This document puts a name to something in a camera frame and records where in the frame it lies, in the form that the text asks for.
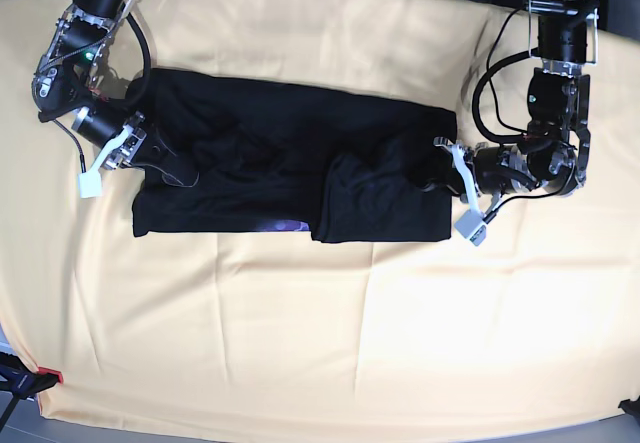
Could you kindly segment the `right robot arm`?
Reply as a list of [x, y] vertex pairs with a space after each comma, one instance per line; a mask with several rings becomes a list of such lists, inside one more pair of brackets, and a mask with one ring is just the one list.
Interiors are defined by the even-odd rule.
[[[140, 110], [152, 66], [148, 42], [131, 12], [137, 0], [70, 1], [40, 58], [31, 91], [41, 122], [57, 123], [60, 117], [71, 114], [74, 122], [67, 135], [73, 141], [86, 139], [100, 150], [93, 163], [80, 164], [80, 196], [101, 196], [102, 170], [118, 168], [151, 169], [169, 185], [196, 185], [199, 173], [194, 164], [176, 152]], [[139, 43], [143, 68], [138, 86], [118, 99], [100, 94], [97, 81], [105, 52], [124, 23], [129, 24]]]

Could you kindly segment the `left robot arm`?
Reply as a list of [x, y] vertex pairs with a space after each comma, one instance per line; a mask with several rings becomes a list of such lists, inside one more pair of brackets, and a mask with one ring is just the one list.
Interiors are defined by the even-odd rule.
[[[515, 199], [563, 197], [586, 182], [591, 146], [588, 128], [590, 77], [583, 70], [597, 61], [600, 0], [526, 0], [528, 47], [496, 63], [474, 88], [471, 116], [485, 138], [474, 148], [439, 138], [435, 145], [461, 161], [427, 184], [448, 189], [465, 202], [480, 195], [493, 198], [495, 214]], [[540, 61], [527, 90], [530, 121], [524, 129], [499, 135], [484, 123], [480, 102], [486, 86], [501, 70], [529, 59]]]

